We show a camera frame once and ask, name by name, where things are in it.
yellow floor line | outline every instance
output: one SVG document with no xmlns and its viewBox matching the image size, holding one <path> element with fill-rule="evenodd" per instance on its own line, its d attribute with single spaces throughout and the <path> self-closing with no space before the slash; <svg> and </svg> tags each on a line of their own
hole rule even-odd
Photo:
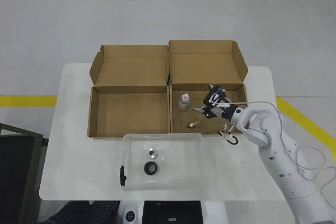
<svg viewBox="0 0 336 224">
<path fill-rule="evenodd" d="M 308 117 L 303 115 L 300 111 L 291 106 L 288 102 L 281 97 L 276 97 L 278 109 L 289 116 L 293 121 L 302 126 L 320 142 L 330 148 L 332 158 L 336 167 L 336 139 L 329 133 L 320 128 L 317 124 L 311 121 Z"/>
<path fill-rule="evenodd" d="M 57 96 L 0 96 L 0 107 L 52 107 Z"/>
</svg>

open cardboard box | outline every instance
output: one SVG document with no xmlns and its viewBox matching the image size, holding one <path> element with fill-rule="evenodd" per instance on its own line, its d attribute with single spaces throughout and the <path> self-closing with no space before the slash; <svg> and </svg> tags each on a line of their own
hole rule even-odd
<svg viewBox="0 0 336 224">
<path fill-rule="evenodd" d="M 92 64 L 88 137 L 170 133 L 167 45 L 103 45 Z"/>
<path fill-rule="evenodd" d="M 201 107 L 209 93 L 208 84 L 226 89 L 232 102 L 246 102 L 245 85 L 242 83 L 248 67 L 235 41 L 170 41 L 170 120 L 171 133 L 217 133 L 225 120 L 207 119 L 192 107 Z M 179 110 L 180 96 L 188 93 L 190 103 Z M 186 128 L 190 122 L 200 121 L 197 128 Z"/>
<path fill-rule="evenodd" d="M 127 133 L 217 133 L 225 120 L 207 119 L 208 84 L 226 89 L 233 102 L 246 102 L 242 83 L 248 68 L 235 41 L 170 41 L 167 45 L 103 45 L 92 64 L 88 137 Z M 188 93 L 185 111 L 180 96 Z M 198 128 L 186 128 L 190 122 Z"/>
</svg>

white bottle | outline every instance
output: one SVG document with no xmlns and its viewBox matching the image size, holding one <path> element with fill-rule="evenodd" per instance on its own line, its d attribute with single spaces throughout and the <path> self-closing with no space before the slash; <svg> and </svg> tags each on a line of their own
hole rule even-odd
<svg viewBox="0 0 336 224">
<path fill-rule="evenodd" d="M 190 98 L 188 94 L 184 94 L 179 99 L 179 109 L 185 110 L 188 107 Z"/>
</svg>

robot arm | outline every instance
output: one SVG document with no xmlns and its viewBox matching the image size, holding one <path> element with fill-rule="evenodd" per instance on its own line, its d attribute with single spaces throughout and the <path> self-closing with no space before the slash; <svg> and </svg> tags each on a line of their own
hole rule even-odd
<svg viewBox="0 0 336 224">
<path fill-rule="evenodd" d="M 307 180 L 312 178 L 310 171 L 298 168 L 297 162 L 292 159 L 296 158 L 298 146 L 281 129 L 280 118 L 276 111 L 257 110 L 233 104 L 227 108 L 221 108 L 218 105 L 221 102 L 226 103 L 229 99 L 221 100 L 225 95 L 221 94 L 224 91 L 220 87 L 209 87 L 211 91 L 203 101 L 207 105 L 206 108 L 202 108 L 204 114 L 229 120 L 250 141 L 258 145 L 259 156 L 283 193 L 296 224 L 336 223 L 323 195 L 313 181 Z M 253 115 L 256 117 L 246 128 Z M 297 158 L 300 166 L 307 167 L 306 160 L 301 153 L 297 155 Z"/>
</svg>

black washer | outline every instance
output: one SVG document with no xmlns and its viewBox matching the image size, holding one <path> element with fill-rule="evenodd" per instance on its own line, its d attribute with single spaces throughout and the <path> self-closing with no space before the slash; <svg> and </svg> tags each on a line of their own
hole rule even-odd
<svg viewBox="0 0 336 224">
<path fill-rule="evenodd" d="M 157 165 L 157 163 L 155 163 L 153 161 L 149 161 L 144 165 L 144 172 L 149 176 L 154 175 L 157 172 L 157 170 L 158 170 L 158 165 Z"/>
<path fill-rule="evenodd" d="M 135 217 L 136 217 L 136 214 L 134 214 L 133 211 L 129 211 L 125 214 L 125 219 L 127 220 L 127 222 L 133 222 Z"/>
</svg>

